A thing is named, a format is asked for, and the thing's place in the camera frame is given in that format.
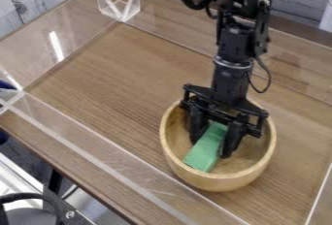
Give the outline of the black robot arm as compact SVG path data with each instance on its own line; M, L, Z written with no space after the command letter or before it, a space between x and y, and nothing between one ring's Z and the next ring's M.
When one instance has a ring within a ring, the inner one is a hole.
M182 0L216 21L218 52L207 87L184 85L182 108L188 113L188 137L196 143L211 121L226 125L219 156L227 158L247 135L262 136L266 110L247 99L251 73L270 42L270 0Z

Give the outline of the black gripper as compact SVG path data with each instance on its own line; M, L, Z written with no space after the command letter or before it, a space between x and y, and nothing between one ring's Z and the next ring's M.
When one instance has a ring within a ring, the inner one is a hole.
M230 158L245 135L262 136L263 122L269 117L269 113L246 98L251 72L251 62L242 65L216 63L210 87L183 85L180 107L188 114L190 142L196 143L210 120L222 123L227 127L222 158Z

